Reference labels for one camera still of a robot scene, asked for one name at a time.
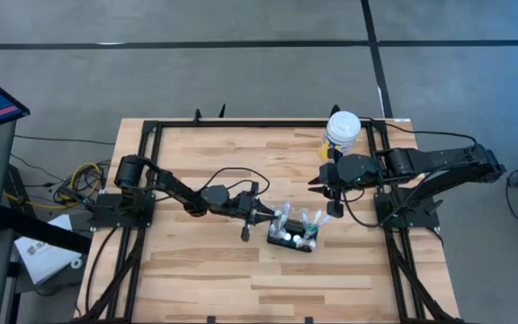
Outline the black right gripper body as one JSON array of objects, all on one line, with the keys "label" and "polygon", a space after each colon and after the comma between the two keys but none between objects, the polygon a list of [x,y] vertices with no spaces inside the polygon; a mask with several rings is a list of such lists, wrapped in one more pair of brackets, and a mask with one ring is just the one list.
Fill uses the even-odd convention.
[{"label": "black right gripper body", "polygon": [[334,218],[343,218],[344,207],[341,203],[342,188],[336,162],[343,154],[335,148],[326,152],[327,162],[319,168],[319,181],[325,187],[324,196],[329,200],[326,213]]}]

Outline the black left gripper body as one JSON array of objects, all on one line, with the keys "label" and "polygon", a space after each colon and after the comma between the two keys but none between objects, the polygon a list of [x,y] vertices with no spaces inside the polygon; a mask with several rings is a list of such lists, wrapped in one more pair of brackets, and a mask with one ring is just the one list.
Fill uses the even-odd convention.
[{"label": "black left gripper body", "polygon": [[251,188],[243,191],[236,196],[236,204],[233,210],[234,216],[237,219],[245,222],[240,238],[244,242],[248,242],[251,236],[251,227],[257,223],[256,216],[256,196],[258,194],[259,184],[257,182],[251,183]]}]

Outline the purple toothbrush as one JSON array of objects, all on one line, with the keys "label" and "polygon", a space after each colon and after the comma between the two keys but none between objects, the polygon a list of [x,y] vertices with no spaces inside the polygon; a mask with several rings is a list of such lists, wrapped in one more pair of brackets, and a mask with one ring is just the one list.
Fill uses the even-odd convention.
[{"label": "purple toothbrush", "polygon": [[274,237],[278,231],[279,231],[279,220],[281,218],[282,211],[275,211],[274,216],[275,219],[272,220],[270,227],[269,227],[269,236]]}]

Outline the black wire toothbrush caddy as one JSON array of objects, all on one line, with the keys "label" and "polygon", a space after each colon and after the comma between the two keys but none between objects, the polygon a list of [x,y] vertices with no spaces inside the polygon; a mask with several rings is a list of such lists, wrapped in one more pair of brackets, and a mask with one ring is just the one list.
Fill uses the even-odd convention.
[{"label": "black wire toothbrush caddy", "polygon": [[[285,233],[290,233],[291,234],[291,240],[290,241],[286,241],[283,236]],[[299,235],[302,237],[302,242],[300,245],[296,245],[294,242],[293,242],[293,236],[294,235]],[[318,232],[317,234],[313,237],[313,238],[310,238],[310,239],[306,239],[305,238],[305,230],[302,226],[302,220],[288,220],[287,223],[284,225],[284,229],[282,231],[278,231],[278,233],[274,236],[274,237],[270,237],[269,236],[269,231],[268,231],[268,234],[267,234],[267,242],[269,244],[272,244],[272,245],[275,245],[275,246],[279,246],[279,247],[283,247],[283,248],[289,248],[289,249],[293,249],[293,250],[296,250],[296,251],[300,251],[300,252],[305,252],[305,253],[311,253],[315,250],[310,248],[310,249],[305,249],[303,247],[303,244],[305,241],[309,241],[310,240],[315,240],[316,243],[317,243],[317,236],[318,236]]]}]

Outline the white-lidded wipes canister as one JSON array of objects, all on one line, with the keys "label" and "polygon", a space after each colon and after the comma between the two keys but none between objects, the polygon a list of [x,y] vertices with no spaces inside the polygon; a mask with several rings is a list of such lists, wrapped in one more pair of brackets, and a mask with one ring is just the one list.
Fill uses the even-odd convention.
[{"label": "white-lidded wipes canister", "polygon": [[359,117],[352,112],[335,112],[328,120],[318,149],[319,157],[328,161],[329,149],[336,149],[342,154],[348,153],[357,140],[362,123]]}]

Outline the white printed booklet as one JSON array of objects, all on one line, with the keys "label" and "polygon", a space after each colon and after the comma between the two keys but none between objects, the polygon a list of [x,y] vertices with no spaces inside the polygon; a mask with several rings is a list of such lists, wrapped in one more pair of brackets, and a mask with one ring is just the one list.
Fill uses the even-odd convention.
[{"label": "white printed booklet", "polygon": [[81,253],[55,247],[33,238],[21,237],[14,244],[34,284],[47,281],[63,268],[70,266],[73,259],[82,258]]}]

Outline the black metal table frame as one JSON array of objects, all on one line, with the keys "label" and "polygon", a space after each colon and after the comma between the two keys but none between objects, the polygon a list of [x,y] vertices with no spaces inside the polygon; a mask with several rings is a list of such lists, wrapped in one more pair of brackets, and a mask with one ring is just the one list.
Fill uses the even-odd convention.
[{"label": "black metal table frame", "polygon": [[[319,173],[324,119],[125,119],[109,172],[108,194],[127,155],[152,160],[194,191],[224,185],[231,197],[259,184],[274,211],[312,223],[329,202],[310,192]],[[345,155],[415,149],[411,127],[389,131],[364,120]],[[426,228],[378,225],[374,195],[389,186],[346,193],[343,218],[318,230],[311,253],[267,242],[270,221],[241,238],[243,220],[193,217],[166,193],[142,229],[94,228],[81,294],[70,324],[396,323],[466,324],[459,316],[442,246]]]}]

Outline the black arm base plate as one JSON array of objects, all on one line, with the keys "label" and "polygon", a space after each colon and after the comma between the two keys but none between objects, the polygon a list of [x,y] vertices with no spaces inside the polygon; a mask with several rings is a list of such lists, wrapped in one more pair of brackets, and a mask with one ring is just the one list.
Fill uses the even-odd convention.
[{"label": "black arm base plate", "polygon": [[440,226],[436,209],[442,200],[433,197],[407,197],[410,188],[397,188],[389,193],[376,193],[374,203],[378,223],[384,228],[431,228]]},{"label": "black arm base plate", "polygon": [[142,229],[152,223],[156,197],[151,193],[126,196],[122,193],[100,194],[91,206],[88,221],[93,228]]}]

